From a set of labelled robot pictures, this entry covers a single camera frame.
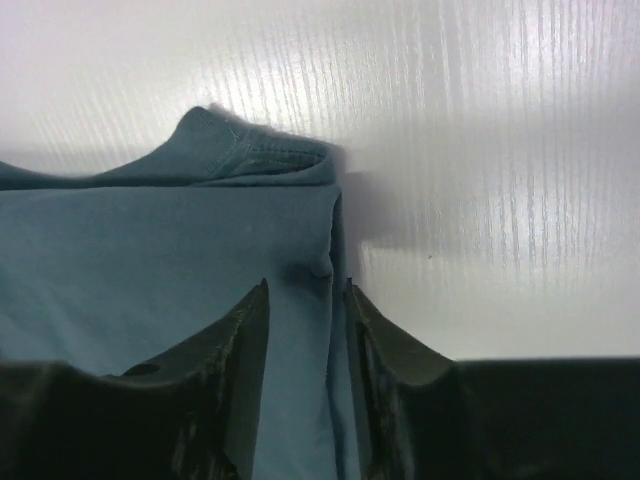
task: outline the fabric fold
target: fabric fold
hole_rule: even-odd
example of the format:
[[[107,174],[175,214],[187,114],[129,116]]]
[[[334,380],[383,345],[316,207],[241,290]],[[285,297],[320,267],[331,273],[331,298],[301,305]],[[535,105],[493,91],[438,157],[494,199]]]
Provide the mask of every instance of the fabric fold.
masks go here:
[[[118,374],[266,277],[254,478],[360,478],[340,195],[325,145],[202,108],[92,177],[0,163],[0,358]]]

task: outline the folded cloth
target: folded cloth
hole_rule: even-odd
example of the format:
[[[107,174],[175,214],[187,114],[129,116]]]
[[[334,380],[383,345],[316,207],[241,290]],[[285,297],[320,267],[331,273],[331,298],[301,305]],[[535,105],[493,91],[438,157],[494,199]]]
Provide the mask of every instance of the folded cloth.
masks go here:
[[[327,147],[195,108],[155,151],[90,178],[0,163],[0,359],[121,374],[263,277],[253,478],[359,479]]]

